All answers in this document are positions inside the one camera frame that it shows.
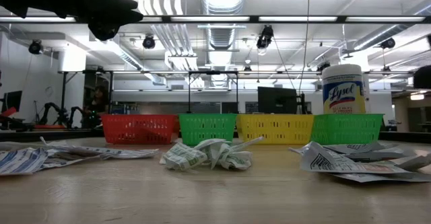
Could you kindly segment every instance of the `yellow basket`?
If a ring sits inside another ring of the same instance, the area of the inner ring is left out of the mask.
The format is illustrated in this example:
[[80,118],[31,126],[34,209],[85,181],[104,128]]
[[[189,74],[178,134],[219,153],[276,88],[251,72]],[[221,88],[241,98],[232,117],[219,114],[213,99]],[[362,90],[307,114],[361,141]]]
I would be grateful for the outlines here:
[[238,135],[244,142],[265,137],[259,144],[307,144],[314,115],[239,114]]

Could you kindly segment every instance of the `person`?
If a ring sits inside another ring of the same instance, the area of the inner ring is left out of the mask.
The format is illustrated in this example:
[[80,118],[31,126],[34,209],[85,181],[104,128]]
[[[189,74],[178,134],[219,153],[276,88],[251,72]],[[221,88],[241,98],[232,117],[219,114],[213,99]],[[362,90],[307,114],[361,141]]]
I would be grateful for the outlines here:
[[108,90],[104,86],[96,87],[94,97],[86,104],[84,112],[88,115],[95,112],[101,116],[108,113],[109,96]]

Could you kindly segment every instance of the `lysol label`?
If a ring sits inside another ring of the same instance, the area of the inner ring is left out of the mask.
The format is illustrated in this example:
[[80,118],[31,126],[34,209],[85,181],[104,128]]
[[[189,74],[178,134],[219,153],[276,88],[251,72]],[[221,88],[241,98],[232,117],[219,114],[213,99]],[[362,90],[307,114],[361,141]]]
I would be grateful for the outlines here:
[[361,75],[339,75],[323,79],[325,113],[365,113],[361,78]]

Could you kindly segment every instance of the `table surface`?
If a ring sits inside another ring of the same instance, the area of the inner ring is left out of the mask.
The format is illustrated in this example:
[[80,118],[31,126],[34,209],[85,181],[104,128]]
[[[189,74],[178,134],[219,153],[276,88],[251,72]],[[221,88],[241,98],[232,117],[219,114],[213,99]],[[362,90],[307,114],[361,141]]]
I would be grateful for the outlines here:
[[[74,139],[103,146],[104,139]],[[407,145],[419,154],[428,145]],[[0,178],[0,223],[429,223],[431,184],[358,184],[255,145],[247,171],[174,172],[155,159],[90,161]],[[431,167],[425,167],[431,173]]]

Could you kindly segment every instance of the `black monitor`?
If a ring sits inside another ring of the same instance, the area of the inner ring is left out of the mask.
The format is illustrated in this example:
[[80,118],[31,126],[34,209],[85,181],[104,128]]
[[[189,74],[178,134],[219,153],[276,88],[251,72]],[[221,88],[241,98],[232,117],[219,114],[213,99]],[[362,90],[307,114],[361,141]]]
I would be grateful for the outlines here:
[[21,97],[22,91],[5,93],[3,99],[1,100],[3,102],[3,105],[1,106],[1,111],[5,112],[10,108],[15,107],[16,111],[19,112],[21,105]]
[[296,114],[298,104],[295,89],[258,87],[257,97],[260,113]]

